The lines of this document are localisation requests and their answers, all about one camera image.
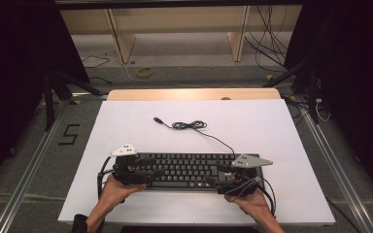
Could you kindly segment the black metal stand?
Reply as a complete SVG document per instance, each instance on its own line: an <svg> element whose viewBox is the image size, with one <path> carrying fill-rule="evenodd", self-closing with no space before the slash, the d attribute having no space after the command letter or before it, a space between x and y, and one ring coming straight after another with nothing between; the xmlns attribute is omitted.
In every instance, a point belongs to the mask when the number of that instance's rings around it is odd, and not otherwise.
<svg viewBox="0 0 373 233"><path fill-rule="evenodd" d="M294 65L292 68L283 73L263 87L273 87L277 84L287 80L288 78L295 76L295 81L292 83L291 90L294 94L301 93L304 89L308 90L308 110L311 119L315 124L319 123L317 107L317 84L318 78L314 71L313 63L311 58L304 58L301 62Z"/></svg>
<svg viewBox="0 0 373 233"><path fill-rule="evenodd" d="M68 83L86 90L95 96L108 95L108 92L96 89L89 84L84 83L79 79L65 73L59 71L49 72L44 77L44 96L47 116L46 130L49 130L51 128L55 119L52 94L55 93L57 97L62 101L69 101L72 98L72 92L67 86Z"/></svg>

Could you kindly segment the light wooden table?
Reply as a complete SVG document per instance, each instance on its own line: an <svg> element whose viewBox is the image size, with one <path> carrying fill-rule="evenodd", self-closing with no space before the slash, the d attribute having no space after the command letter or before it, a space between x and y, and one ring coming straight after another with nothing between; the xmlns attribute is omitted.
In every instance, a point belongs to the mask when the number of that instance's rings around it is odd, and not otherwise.
<svg viewBox="0 0 373 233"><path fill-rule="evenodd" d="M280 99L276 88L114 89L108 101L191 101Z"/></svg>

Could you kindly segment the silver metal floor rail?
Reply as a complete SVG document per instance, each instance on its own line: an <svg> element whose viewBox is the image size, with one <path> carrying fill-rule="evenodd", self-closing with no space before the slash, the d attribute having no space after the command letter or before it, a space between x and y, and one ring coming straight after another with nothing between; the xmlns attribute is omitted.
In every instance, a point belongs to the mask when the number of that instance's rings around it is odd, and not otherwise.
<svg viewBox="0 0 373 233"><path fill-rule="evenodd" d="M68 101L60 101L56 107L56 113L52 125L43 134L39 145L35 149L25 169L22 169L22 175L12 193L0 193L0 201L5 202L3 211L0 214L0 233L8 233L15 216L20 208L22 200L32 184L33 179L47 153L51 140L59 126L59 122L64 112L69 106Z"/></svg>
<svg viewBox="0 0 373 233"><path fill-rule="evenodd" d="M350 179L347 177L347 173L343 170L341 163L338 161L336 154L324 136L321 128L315 124L311 118L312 111L301 109L300 113L303 115L303 119L306 121L306 124L317 142L322 152L322 156L328 164L335 181L340 187L340 190L356 219L360 232L373 233L373 219L357 191L353 188Z"/></svg>

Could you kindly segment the person's left hand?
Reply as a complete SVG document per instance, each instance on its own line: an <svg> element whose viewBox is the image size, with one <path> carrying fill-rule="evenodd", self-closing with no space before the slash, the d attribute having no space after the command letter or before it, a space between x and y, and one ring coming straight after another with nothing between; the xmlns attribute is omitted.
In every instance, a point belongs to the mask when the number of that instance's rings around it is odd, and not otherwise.
<svg viewBox="0 0 373 233"><path fill-rule="evenodd" d="M131 194L142 191L147 186L142 184L124 185L110 175L105 182L98 204L107 211L111 211L115 206L122 203Z"/></svg>

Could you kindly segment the person's dark sleeve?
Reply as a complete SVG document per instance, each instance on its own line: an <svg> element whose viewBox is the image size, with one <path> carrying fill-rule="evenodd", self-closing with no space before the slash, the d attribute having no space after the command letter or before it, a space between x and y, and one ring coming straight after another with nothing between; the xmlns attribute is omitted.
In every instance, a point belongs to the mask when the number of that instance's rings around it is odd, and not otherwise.
<svg viewBox="0 0 373 233"><path fill-rule="evenodd" d="M86 232L86 223L88 216L77 214L74 216L74 221L71 229L71 233L87 233ZM101 227L99 230L97 230L95 233L102 233L104 221L101 224Z"/></svg>

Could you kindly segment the dark curtain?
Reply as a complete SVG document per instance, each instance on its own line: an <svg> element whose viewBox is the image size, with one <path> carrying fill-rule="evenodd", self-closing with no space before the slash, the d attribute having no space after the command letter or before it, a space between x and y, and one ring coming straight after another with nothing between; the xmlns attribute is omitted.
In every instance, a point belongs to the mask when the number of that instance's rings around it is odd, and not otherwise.
<svg viewBox="0 0 373 233"><path fill-rule="evenodd" d="M53 71L88 81L55 0L0 0L0 166Z"/></svg>
<svg viewBox="0 0 373 233"><path fill-rule="evenodd" d="M285 66L313 45L332 11L314 57L321 93L373 182L373 0L301 0Z"/></svg>

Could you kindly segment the light wooden shelf frame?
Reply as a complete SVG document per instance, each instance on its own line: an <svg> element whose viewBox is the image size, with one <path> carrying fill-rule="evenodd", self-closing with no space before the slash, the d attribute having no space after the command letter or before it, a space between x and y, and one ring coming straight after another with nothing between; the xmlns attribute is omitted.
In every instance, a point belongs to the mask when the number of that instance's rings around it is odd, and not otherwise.
<svg viewBox="0 0 373 233"><path fill-rule="evenodd" d="M241 60L246 32L261 32L271 23L274 32L294 29L300 5L179 7L101 10L62 10L72 35L110 35L121 62L130 57L138 34L224 32L232 59Z"/></svg>

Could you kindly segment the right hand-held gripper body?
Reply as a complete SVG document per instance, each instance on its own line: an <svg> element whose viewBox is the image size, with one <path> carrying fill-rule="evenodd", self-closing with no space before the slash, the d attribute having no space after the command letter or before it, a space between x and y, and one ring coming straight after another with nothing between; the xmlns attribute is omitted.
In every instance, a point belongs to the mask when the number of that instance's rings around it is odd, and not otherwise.
<svg viewBox="0 0 373 233"><path fill-rule="evenodd" d="M218 179L220 182L217 186L218 194L230 196L248 196L253 194L260 187L261 167L272 164L271 160L260 158L258 154L240 154L229 165L234 169L234 172L224 173L229 174L232 179L229 181Z"/></svg>

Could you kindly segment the yellow tape roll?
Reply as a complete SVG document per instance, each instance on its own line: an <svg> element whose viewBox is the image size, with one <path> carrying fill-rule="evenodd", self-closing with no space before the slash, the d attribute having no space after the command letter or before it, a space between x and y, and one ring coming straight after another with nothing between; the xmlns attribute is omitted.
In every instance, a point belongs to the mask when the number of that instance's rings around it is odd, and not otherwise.
<svg viewBox="0 0 373 233"><path fill-rule="evenodd" d="M150 67L140 67L136 70L136 75L139 78L147 78L153 74L153 69Z"/></svg>

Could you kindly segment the black computer keyboard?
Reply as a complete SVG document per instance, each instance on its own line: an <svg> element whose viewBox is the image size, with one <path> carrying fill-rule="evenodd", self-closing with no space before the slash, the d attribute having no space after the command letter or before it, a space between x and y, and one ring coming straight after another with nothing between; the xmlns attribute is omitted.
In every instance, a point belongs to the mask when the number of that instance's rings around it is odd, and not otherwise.
<svg viewBox="0 0 373 233"><path fill-rule="evenodd" d="M217 192L216 187L205 185L206 176L217 180L229 181L229 174L217 170L217 164L230 165L238 154L235 153L171 153L171 152L139 152L137 158L154 158L153 166L140 167L141 171L151 172L164 170L161 178L156 178L148 184L150 190L172 191L210 191Z"/></svg>

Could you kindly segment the person's right hand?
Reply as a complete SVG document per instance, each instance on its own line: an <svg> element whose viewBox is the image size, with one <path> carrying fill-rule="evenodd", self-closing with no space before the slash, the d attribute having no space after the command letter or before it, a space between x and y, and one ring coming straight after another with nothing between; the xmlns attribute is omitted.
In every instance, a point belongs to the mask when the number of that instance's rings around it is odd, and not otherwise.
<svg viewBox="0 0 373 233"><path fill-rule="evenodd" d="M265 197L260 190L256 190L246 197L225 195L224 198L229 203L237 204L244 213L254 219L261 219L270 213Z"/></svg>

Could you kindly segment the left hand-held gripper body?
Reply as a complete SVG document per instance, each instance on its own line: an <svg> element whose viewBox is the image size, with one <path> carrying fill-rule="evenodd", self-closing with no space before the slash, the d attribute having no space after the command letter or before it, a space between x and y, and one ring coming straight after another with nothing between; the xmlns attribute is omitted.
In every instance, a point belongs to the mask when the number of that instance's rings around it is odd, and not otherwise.
<svg viewBox="0 0 373 233"><path fill-rule="evenodd" d="M123 145L111 152L111 156L116 158L116 163L113 166L113 176L124 185L141 184L143 182L143 175L136 170L138 167L136 154L137 151L132 144Z"/></svg>

